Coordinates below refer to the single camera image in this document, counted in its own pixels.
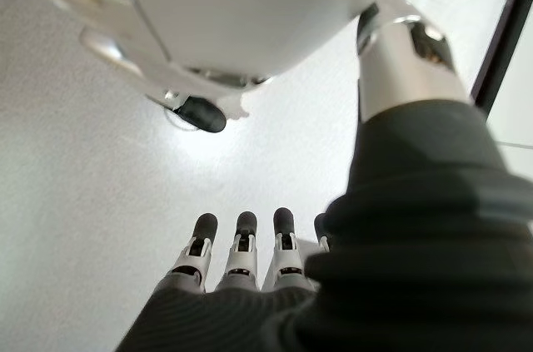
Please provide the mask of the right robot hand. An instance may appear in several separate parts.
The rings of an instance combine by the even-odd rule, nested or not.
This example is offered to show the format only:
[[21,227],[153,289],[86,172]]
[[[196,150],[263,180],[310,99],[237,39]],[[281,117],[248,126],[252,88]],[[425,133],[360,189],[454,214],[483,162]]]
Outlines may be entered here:
[[121,351],[529,351],[532,184],[512,175],[446,39],[406,0],[357,28],[355,152],[326,249],[267,293],[171,272]]

